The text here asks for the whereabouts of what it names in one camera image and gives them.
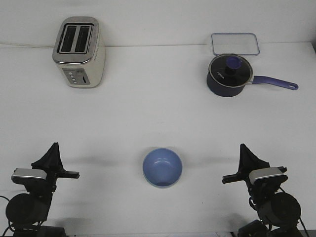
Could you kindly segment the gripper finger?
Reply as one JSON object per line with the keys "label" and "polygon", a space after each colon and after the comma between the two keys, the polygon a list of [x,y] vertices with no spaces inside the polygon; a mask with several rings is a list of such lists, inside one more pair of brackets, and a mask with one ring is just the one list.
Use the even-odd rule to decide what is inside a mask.
{"label": "gripper finger", "polygon": [[259,159],[249,149],[247,149],[247,158],[247,169],[249,171],[270,167],[270,164],[268,162]]}
{"label": "gripper finger", "polygon": [[251,169],[251,154],[250,150],[245,144],[240,145],[240,154],[239,154],[239,174],[247,174]]}

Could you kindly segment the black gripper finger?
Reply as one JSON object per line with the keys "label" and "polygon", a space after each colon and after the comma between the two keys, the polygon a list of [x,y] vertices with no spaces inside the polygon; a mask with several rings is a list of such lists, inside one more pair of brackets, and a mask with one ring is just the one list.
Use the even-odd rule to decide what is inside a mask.
{"label": "black gripper finger", "polygon": [[60,157],[59,144],[55,142],[42,158],[31,164],[32,169],[41,169],[48,172],[65,172]]}

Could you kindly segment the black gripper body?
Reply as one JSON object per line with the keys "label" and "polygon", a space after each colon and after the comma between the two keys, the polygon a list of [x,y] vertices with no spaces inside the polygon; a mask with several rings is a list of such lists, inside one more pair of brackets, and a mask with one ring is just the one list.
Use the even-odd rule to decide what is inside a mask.
{"label": "black gripper body", "polygon": [[51,193],[54,193],[56,191],[56,182],[58,178],[70,178],[70,179],[78,179],[80,177],[79,172],[77,171],[48,171],[46,182],[48,189]]}
{"label": "black gripper body", "polygon": [[280,185],[288,179],[288,176],[284,174],[284,176],[281,177],[257,181],[254,185],[252,185],[249,181],[248,175],[249,173],[239,174],[238,172],[232,175],[225,175],[222,178],[222,183],[227,184],[245,181],[250,195],[269,195],[275,193],[280,188]]}

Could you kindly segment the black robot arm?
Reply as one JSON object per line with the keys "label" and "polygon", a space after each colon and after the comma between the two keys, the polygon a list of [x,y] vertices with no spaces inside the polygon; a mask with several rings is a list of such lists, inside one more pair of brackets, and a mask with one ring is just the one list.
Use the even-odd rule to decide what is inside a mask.
{"label": "black robot arm", "polygon": [[284,166],[272,167],[259,159],[245,145],[240,145],[236,174],[226,175],[222,183],[244,181],[249,193],[248,203],[258,219],[239,228],[239,237],[300,237],[297,225],[302,221],[298,200],[285,192],[281,185],[287,181]]}
{"label": "black robot arm", "polygon": [[5,214],[14,237],[65,237],[63,227],[44,226],[59,178],[79,178],[79,172],[66,171],[62,165],[59,144],[53,143],[31,168],[16,168],[13,183],[23,185],[25,193],[9,200]]}

